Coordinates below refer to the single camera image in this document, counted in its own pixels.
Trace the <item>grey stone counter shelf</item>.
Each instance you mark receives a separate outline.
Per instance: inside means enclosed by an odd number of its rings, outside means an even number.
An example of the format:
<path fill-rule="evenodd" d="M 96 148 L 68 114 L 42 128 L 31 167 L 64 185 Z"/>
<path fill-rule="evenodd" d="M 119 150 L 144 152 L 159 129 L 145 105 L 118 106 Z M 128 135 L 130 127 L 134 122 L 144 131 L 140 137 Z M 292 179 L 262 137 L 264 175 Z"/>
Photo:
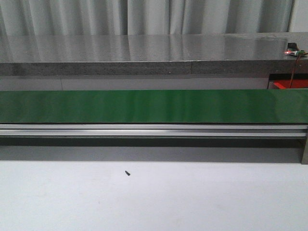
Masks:
<path fill-rule="evenodd" d="M 3 76 L 305 74 L 306 32 L 188 35 L 1 36 Z"/>

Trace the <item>green conveyor belt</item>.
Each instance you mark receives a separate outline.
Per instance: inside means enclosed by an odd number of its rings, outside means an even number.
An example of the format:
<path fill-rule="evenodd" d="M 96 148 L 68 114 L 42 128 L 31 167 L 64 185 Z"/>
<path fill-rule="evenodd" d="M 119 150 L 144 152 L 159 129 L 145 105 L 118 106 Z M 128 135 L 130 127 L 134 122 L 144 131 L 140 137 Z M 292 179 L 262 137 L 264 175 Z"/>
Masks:
<path fill-rule="evenodd" d="M 2 123 L 305 124 L 307 90 L 2 91 Z"/>

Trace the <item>red plastic tray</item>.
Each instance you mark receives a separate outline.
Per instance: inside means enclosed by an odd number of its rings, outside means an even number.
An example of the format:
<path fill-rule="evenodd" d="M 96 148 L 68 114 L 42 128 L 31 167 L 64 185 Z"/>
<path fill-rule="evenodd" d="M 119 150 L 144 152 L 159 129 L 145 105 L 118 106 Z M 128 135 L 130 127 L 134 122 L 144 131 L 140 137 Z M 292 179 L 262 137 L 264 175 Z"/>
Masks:
<path fill-rule="evenodd" d="M 307 89 L 308 80 L 296 79 L 293 82 L 287 80 L 276 80 L 273 81 L 273 86 L 277 89 Z"/>

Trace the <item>small green circuit board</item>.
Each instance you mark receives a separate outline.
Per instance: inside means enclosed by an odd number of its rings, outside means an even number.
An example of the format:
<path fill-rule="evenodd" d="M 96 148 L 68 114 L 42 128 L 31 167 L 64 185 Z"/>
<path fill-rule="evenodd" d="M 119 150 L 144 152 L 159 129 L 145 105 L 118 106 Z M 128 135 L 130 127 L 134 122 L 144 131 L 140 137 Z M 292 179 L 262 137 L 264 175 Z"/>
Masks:
<path fill-rule="evenodd" d="M 284 53 L 286 55 L 291 55 L 291 56 L 295 56 L 295 57 L 307 56 L 307 54 L 308 54 L 305 50 L 295 50 L 295 49 L 287 49 Z"/>

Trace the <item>black sensor module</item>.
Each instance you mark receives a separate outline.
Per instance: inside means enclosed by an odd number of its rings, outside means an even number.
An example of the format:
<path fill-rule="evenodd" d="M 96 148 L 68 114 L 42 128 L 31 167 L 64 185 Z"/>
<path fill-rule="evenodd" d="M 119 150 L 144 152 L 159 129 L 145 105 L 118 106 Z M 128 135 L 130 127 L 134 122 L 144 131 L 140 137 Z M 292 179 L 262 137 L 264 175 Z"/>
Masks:
<path fill-rule="evenodd" d="M 287 44 L 287 49 L 288 50 L 298 50 L 297 44 L 294 42 L 290 42 Z"/>

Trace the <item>grey pleated curtain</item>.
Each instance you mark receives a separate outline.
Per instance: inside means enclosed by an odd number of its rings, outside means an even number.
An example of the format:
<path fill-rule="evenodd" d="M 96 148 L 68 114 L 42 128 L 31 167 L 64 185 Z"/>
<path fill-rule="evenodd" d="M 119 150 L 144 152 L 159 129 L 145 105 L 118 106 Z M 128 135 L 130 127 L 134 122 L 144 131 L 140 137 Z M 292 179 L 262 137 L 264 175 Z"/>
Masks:
<path fill-rule="evenodd" d="M 3 0 L 0 33 L 164 35 L 286 32 L 292 0 Z"/>

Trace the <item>aluminium conveyor frame rail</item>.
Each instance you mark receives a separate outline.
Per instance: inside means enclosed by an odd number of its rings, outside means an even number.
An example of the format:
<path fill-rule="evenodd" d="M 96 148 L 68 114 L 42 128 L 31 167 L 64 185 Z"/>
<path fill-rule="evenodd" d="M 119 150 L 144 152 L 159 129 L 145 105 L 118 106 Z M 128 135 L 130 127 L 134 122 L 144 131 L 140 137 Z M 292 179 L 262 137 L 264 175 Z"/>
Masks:
<path fill-rule="evenodd" d="M 1 160 L 308 162 L 306 125 L 2 124 Z"/>

